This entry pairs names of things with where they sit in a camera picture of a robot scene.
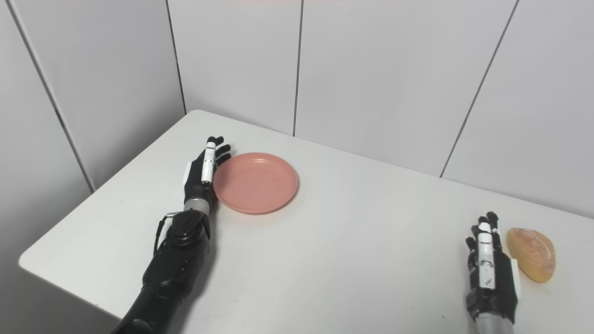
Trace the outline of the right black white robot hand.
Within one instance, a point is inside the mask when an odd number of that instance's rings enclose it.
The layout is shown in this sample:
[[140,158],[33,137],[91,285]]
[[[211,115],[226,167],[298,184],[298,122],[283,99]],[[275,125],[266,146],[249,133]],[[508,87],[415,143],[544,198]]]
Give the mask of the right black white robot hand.
[[470,290],[466,309],[478,334],[512,334],[520,297],[517,260],[503,250],[499,218],[487,212],[466,238]]

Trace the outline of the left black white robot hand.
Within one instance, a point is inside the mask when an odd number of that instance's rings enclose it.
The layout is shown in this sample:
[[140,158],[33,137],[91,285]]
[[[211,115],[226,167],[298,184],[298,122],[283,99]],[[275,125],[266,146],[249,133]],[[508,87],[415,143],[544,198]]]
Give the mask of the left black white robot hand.
[[231,145],[224,142],[223,136],[210,136],[200,155],[191,161],[184,184],[184,204],[191,199],[203,199],[213,207],[216,200],[214,172],[232,156]]

